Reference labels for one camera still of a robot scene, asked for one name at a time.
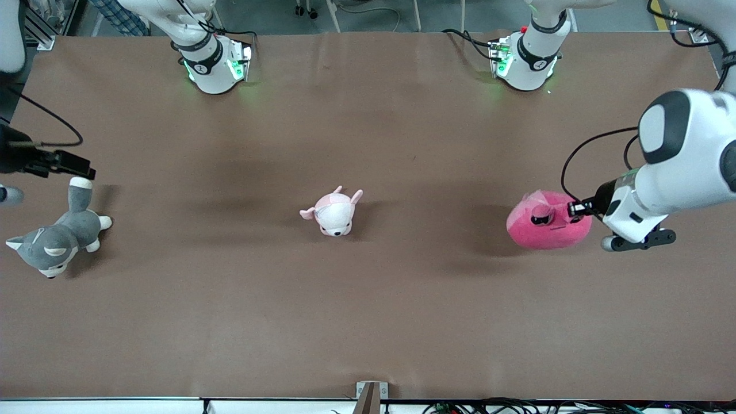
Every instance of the gray plush cat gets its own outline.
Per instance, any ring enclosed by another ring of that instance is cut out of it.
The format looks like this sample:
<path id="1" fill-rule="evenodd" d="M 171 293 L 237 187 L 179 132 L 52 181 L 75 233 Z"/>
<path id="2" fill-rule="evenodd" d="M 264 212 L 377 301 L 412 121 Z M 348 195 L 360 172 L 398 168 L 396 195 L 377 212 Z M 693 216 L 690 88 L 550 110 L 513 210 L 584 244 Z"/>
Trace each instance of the gray plush cat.
<path id="1" fill-rule="evenodd" d="M 54 225 L 39 228 L 23 237 L 13 237 L 5 244 L 47 278 L 56 277 L 66 270 L 66 265 L 79 249 L 87 249 L 90 253 L 97 251 L 99 232 L 113 225 L 111 218 L 87 210 L 91 200 L 92 181 L 72 178 L 69 182 L 69 211 Z"/>

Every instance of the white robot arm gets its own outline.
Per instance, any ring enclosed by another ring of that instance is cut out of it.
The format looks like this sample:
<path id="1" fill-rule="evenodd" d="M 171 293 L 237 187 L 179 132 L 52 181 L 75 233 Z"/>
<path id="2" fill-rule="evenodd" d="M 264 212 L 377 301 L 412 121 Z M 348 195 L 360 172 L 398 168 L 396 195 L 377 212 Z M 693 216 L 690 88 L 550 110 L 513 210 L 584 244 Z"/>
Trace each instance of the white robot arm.
<path id="1" fill-rule="evenodd" d="M 724 56 L 733 56 L 736 1 L 668 4 L 717 35 Z M 668 215 L 736 200 L 735 87 L 727 77 L 723 92 L 680 89 L 655 99 L 638 126 L 646 164 L 571 203 L 570 215 L 602 214 L 614 232 L 603 240 L 605 250 L 646 249 L 674 242 L 673 231 L 659 228 Z"/>
<path id="2" fill-rule="evenodd" d="M 26 66 L 21 0 L 0 0 L 0 86 L 15 81 Z"/>
<path id="3" fill-rule="evenodd" d="M 251 46 L 218 35 L 205 20 L 215 0 L 119 0 L 122 7 L 160 27 L 184 57 L 189 78 L 207 94 L 245 80 Z"/>
<path id="4" fill-rule="evenodd" d="M 524 0 L 531 23 L 491 46 L 493 74 L 520 91 L 539 88 L 552 75 L 562 42 L 570 33 L 567 9 L 594 9 L 616 0 Z"/>

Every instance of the chair leg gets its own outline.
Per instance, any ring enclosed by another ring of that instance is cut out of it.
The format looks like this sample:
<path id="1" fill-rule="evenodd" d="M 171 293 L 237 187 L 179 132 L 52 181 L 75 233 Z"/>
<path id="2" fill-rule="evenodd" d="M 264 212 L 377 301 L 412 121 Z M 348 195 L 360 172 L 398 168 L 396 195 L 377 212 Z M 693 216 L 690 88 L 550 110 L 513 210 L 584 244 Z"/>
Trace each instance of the chair leg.
<path id="1" fill-rule="evenodd" d="M 330 17 L 332 17 L 332 22 L 335 24 L 335 30 L 340 33 L 340 24 L 337 22 L 337 15 L 335 14 L 337 12 L 337 6 L 332 0 L 325 1 L 327 2 L 327 9 L 330 10 Z"/>
<path id="2" fill-rule="evenodd" d="M 417 20 L 417 31 L 422 31 L 422 21 L 419 20 L 419 6 L 417 6 L 417 0 L 414 0 L 414 18 Z"/>
<path id="3" fill-rule="evenodd" d="M 460 0 L 460 31 L 465 31 L 465 0 Z"/>

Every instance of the plush toy eye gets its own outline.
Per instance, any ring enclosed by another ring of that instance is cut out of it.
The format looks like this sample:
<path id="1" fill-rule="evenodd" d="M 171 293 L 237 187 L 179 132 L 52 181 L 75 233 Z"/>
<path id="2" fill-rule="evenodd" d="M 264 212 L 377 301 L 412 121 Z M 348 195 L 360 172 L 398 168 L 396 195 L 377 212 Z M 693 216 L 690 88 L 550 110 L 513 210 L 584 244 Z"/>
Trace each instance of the plush toy eye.
<path id="1" fill-rule="evenodd" d="M 534 225 L 545 225 L 552 221 L 552 216 L 534 217 L 531 216 L 531 223 Z"/>

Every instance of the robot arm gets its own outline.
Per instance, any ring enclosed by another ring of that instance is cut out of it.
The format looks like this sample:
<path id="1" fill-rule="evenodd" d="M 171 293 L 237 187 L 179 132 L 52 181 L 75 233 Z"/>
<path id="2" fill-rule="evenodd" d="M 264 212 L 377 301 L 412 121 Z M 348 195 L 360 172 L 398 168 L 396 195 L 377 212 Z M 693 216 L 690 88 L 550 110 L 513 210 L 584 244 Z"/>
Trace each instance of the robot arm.
<path id="1" fill-rule="evenodd" d="M 717 35 L 724 54 L 733 55 L 736 2 L 667 3 Z M 667 216 L 736 200 L 736 81 L 727 77 L 723 86 L 728 93 L 679 89 L 655 99 L 638 126 L 645 164 L 570 204 L 571 216 L 603 215 L 614 233 L 604 239 L 605 250 L 672 243 L 674 232 L 659 228 Z"/>
<path id="2" fill-rule="evenodd" d="M 531 9 L 531 20 L 541 27 L 555 27 L 567 9 L 597 9 L 616 0 L 524 0 Z"/>
<path id="3" fill-rule="evenodd" d="M 15 82 L 26 67 L 25 15 L 21 0 L 0 0 L 0 87 Z"/>
<path id="4" fill-rule="evenodd" d="M 26 66 L 23 38 L 25 3 L 0 0 L 0 87 L 15 82 Z M 0 173 L 28 172 L 39 177 L 68 173 L 94 179 L 90 162 L 66 151 L 39 150 L 26 134 L 0 124 Z M 23 192 L 0 184 L 0 206 L 18 204 Z"/>
<path id="5" fill-rule="evenodd" d="M 570 33 L 566 10 L 592 9 L 616 0 L 524 0 L 531 8 L 531 24 L 526 32 L 516 32 L 491 46 L 491 62 L 496 77 L 521 91 L 533 91 L 552 76 L 562 42 Z"/>
<path id="6" fill-rule="evenodd" d="M 245 80 L 251 48 L 217 35 L 205 20 L 214 0 L 119 0 L 122 7 L 160 27 L 184 57 L 189 78 L 207 94 L 229 91 Z"/>
<path id="7" fill-rule="evenodd" d="M 681 15 L 701 24 L 723 41 L 724 57 L 736 53 L 736 1 L 731 0 L 666 0 Z M 736 77 L 726 77 L 724 91 L 736 94 Z"/>

